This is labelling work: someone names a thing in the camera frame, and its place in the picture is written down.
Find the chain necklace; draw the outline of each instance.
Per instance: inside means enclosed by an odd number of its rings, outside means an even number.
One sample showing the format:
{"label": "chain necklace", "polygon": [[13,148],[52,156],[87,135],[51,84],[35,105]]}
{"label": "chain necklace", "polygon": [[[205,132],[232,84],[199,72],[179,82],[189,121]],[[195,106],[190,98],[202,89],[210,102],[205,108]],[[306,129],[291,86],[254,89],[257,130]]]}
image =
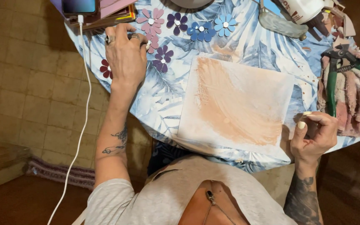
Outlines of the chain necklace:
{"label": "chain necklace", "polygon": [[211,208],[213,205],[217,206],[217,207],[227,216],[227,218],[229,218],[229,220],[233,223],[233,225],[236,225],[236,224],[232,221],[232,219],[230,219],[230,217],[223,211],[223,209],[222,209],[220,206],[217,205],[217,203],[215,202],[215,197],[213,196],[213,193],[212,193],[211,191],[207,191],[207,192],[206,192],[206,197],[207,197],[207,199],[211,202],[211,204],[210,204],[210,206],[209,206],[209,208],[208,208],[208,210],[207,210],[208,212],[206,213],[206,216],[205,216],[203,225],[205,225],[205,221],[206,221],[207,216],[208,216],[208,214],[209,214],[210,208]]}

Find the mosaic flower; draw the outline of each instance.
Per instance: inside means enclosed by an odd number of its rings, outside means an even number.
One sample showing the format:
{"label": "mosaic flower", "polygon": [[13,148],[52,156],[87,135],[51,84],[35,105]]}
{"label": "mosaic flower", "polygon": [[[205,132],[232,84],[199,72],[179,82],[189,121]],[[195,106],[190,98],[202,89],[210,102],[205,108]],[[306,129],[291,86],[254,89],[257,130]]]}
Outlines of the mosaic flower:
{"label": "mosaic flower", "polygon": [[141,27],[141,30],[145,31],[145,33],[150,33],[152,36],[155,36],[156,34],[162,33],[162,30],[160,29],[161,24],[165,23],[164,19],[161,19],[160,17],[163,15],[164,10],[154,8],[153,13],[154,16],[152,17],[147,9],[143,8],[143,14],[145,17],[138,17],[137,23],[144,23],[144,25]]}
{"label": "mosaic flower", "polygon": [[234,32],[236,29],[234,25],[237,24],[236,20],[231,17],[230,14],[227,14],[226,16],[221,15],[219,18],[215,19],[215,31],[219,31],[219,36],[223,37],[230,36],[230,32]]}
{"label": "mosaic flower", "polygon": [[192,23],[191,27],[187,29],[187,34],[191,35],[191,40],[210,42],[212,37],[216,34],[216,31],[212,29],[212,24],[210,22],[204,23],[200,26],[197,22]]}
{"label": "mosaic flower", "polygon": [[107,62],[107,60],[103,59],[101,61],[101,63],[103,65],[100,67],[100,71],[103,73],[103,76],[105,78],[110,77],[112,79],[113,78],[112,71],[110,70],[110,66],[109,66],[109,63]]}
{"label": "mosaic flower", "polygon": [[181,31],[186,31],[188,29],[187,23],[188,18],[186,16],[181,17],[180,13],[175,13],[175,15],[173,16],[173,14],[169,14],[168,16],[168,22],[166,23],[166,26],[168,28],[172,28],[173,25],[176,25],[176,27],[173,30],[173,34],[174,35],[179,35],[180,34],[180,30]]}
{"label": "mosaic flower", "polygon": [[159,38],[157,36],[152,36],[151,34],[146,34],[145,36],[147,37],[148,44],[150,46],[150,48],[148,49],[148,53],[153,54],[155,49],[157,49],[159,47],[159,45],[157,43]]}
{"label": "mosaic flower", "polygon": [[159,47],[157,49],[157,52],[158,53],[155,55],[156,60],[153,60],[153,65],[156,67],[157,71],[162,71],[163,73],[166,73],[168,71],[167,64],[171,61],[173,51],[168,51],[167,45],[163,45],[163,48]]}

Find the gray t-shirt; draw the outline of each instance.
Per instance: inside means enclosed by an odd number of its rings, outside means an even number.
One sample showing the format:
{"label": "gray t-shirt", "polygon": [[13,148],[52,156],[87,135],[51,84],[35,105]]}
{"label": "gray t-shirt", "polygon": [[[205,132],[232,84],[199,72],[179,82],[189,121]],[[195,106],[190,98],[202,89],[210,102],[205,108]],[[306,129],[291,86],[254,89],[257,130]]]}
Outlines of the gray t-shirt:
{"label": "gray t-shirt", "polygon": [[296,225],[253,176],[200,156],[167,166],[138,194],[127,180],[103,182],[88,198],[85,225],[177,225],[205,180],[223,182],[251,225]]}

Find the ring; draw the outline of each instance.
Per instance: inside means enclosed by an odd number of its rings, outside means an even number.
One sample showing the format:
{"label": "ring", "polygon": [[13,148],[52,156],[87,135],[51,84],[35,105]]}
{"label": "ring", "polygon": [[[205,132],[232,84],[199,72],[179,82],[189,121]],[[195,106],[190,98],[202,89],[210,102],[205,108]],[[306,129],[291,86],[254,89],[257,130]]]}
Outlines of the ring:
{"label": "ring", "polygon": [[106,45],[109,45],[111,42],[114,42],[116,40],[116,37],[115,36],[112,36],[112,35],[107,35],[105,37],[105,43]]}
{"label": "ring", "polygon": [[131,38],[137,38],[137,39],[140,40],[140,42],[141,42],[140,36],[139,36],[138,34],[136,34],[136,33],[132,34],[132,35],[131,35]]}

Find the phone screen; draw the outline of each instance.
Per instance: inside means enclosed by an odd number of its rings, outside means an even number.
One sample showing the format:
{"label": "phone screen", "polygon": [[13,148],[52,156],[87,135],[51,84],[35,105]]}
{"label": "phone screen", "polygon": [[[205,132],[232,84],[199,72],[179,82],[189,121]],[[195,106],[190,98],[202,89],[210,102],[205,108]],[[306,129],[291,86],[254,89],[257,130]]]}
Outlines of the phone screen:
{"label": "phone screen", "polygon": [[91,13],[96,11],[95,0],[62,0],[63,13]]}

